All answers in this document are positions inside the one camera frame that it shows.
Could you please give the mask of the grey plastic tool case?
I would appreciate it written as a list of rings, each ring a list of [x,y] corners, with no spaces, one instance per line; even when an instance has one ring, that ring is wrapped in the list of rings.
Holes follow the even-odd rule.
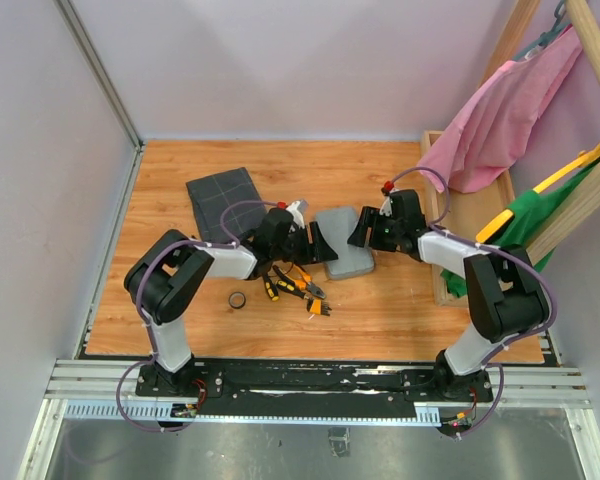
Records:
[[[374,270],[375,261],[371,250],[368,247],[348,244],[358,221],[353,207],[344,206],[320,211],[315,220],[326,243],[338,255],[336,260],[325,261],[326,275],[330,280],[359,277]]]

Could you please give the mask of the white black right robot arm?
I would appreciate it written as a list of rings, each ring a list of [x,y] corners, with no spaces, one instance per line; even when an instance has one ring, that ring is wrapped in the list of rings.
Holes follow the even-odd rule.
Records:
[[[548,296],[523,247],[470,242],[427,224],[413,190],[389,193],[381,208],[363,207],[347,243],[403,253],[465,280],[469,325],[437,355],[428,383],[443,399],[460,397],[488,360],[550,319]]]

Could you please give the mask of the orange black pliers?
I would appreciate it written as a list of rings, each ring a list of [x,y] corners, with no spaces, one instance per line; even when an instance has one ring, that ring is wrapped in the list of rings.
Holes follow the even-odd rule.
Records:
[[[311,275],[301,266],[291,264],[287,271],[283,271],[277,265],[273,266],[273,270],[279,279],[287,283],[293,282],[300,290],[306,291],[314,297],[324,300],[326,294],[313,281]]]

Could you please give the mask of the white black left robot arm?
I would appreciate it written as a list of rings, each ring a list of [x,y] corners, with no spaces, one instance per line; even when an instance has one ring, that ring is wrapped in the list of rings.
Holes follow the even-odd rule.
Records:
[[[165,232],[129,270],[123,285],[135,304],[151,345],[140,376],[163,395],[191,395],[209,377],[196,365],[186,340],[184,314],[207,278],[251,281],[278,262],[305,266],[338,254],[318,224],[303,223],[292,208],[273,207],[255,228],[226,244],[204,242],[179,230]]]

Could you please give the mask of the black yellow slim screwdriver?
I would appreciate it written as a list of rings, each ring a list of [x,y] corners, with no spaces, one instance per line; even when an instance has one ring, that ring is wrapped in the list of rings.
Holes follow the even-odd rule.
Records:
[[[268,274],[263,274],[261,278],[267,297],[273,302],[278,301],[279,291],[275,282],[271,279],[271,277]]]

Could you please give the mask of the black yellow thick screwdriver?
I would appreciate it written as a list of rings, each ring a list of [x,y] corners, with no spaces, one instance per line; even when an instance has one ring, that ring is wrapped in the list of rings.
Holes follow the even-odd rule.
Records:
[[[276,281],[276,286],[280,291],[298,297],[302,300],[308,300],[310,298],[310,295],[299,289],[294,282],[289,283],[287,281],[278,279]]]

